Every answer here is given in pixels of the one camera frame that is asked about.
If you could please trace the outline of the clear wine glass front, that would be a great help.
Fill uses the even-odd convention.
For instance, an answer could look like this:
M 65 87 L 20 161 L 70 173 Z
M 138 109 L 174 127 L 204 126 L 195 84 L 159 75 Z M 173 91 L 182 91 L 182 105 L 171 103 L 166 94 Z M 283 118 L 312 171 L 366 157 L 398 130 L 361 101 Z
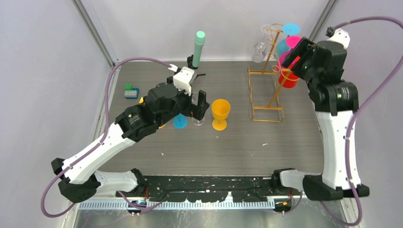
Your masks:
M 198 103 L 198 96 L 197 96 L 197 99 L 196 99 L 196 100 L 195 100 L 194 97 L 192 98 L 192 103 L 193 103 L 193 104 L 197 104 L 197 103 Z M 192 121 L 193 121 L 193 123 L 194 123 L 195 125 L 200 126 L 200 125 L 203 124 L 204 118 L 201 119 L 200 121 L 199 121 L 199 120 L 196 120 L 196 119 L 194 119 L 194 118 L 192 118 Z

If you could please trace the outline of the red wine glass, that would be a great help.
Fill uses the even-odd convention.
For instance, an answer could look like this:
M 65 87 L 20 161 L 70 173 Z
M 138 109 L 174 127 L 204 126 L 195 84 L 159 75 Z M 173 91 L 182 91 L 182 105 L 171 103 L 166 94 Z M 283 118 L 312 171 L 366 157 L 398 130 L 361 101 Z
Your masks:
M 288 53 L 289 53 L 289 52 L 286 52 L 286 53 L 284 53 L 284 54 L 282 54 L 282 55 L 280 56 L 280 60 L 279 60 L 279 61 L 280 61 L 281 64 L 283 63 L 283 61 L 284 61 L 284 59 L 285 59 L 285 57 L 286 57 L 286 55 L 287 55 Z M 286 69 L 291 69 L 291 68 L 299 61 L 299 59 L 300 59 L 300 57 L 297 57 L 297 58 L 289 65 L 289 67 L 286 67 Z M 291 72 L 291 71 L 285 71 L 285 70 L 284 70 L 284 67 L 283 67 L 283 64 L 282 64 L 281 66 L 282 66 L 283 69 L 281 70 L 280 76 L 279 76 L 279 79 L 278 79 L 279 84 L 281 84 L 283 81 L 285 81 L 284 84 L 283 84 L 283 87 L 284 87 L 284 88 L 293 88 L 293 87 L 295 87 L 296 84 L 297 84 L 297 81 L 299 80 L 299 77 L 296 76 L 296 75 L 294 75 L 293 72 Z

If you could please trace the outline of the blue wine glass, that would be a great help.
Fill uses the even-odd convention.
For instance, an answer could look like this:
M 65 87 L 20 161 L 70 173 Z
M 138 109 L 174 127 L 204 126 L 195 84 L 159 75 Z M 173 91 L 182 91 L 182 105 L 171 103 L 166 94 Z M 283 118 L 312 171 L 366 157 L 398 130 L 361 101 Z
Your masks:
M 188 120 L 187 117 L 183 114 L 178 114 L 173 119 L 173 126 L 177 129 L 183 129 L 187 126 Z

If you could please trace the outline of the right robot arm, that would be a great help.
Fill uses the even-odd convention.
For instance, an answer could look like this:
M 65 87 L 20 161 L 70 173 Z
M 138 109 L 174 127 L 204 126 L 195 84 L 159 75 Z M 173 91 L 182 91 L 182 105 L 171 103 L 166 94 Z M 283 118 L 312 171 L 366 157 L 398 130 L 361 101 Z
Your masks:
M 314 104 L 322 133 L 324 168 L 321 174 L 294 168 L 275 170 L 271 188 L 278 195 L 290 188 L 303 191 L 313 201 L 367 197 L 356 166 L 354 115 L 358 113 L 357 87 L 342 79 L 347 57 L 346 42 L 314 43 L 302 38 L 282 65 L 304 80 Z

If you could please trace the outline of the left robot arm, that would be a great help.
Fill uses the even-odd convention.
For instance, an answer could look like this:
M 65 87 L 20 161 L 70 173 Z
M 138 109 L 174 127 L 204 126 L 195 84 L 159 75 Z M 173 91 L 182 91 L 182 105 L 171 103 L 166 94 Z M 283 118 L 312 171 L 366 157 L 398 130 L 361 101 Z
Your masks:
M 122 191 L 139 197 L 146 184 L 141 172 L 104 172 L 99 167 L 120 151 L 155 133 L 179 114 L 202 120 L 209 108 L 206 92 L 200 90 L 196 104 L 192 94 L 173 84 L 159 83 L 149 90 L 141 104 L 124 110 L 102 134 L 69 159 L 56 158 L 51 165 L 59 175 L 60 193 L 73 203 L 83 202 L 97 193 Z

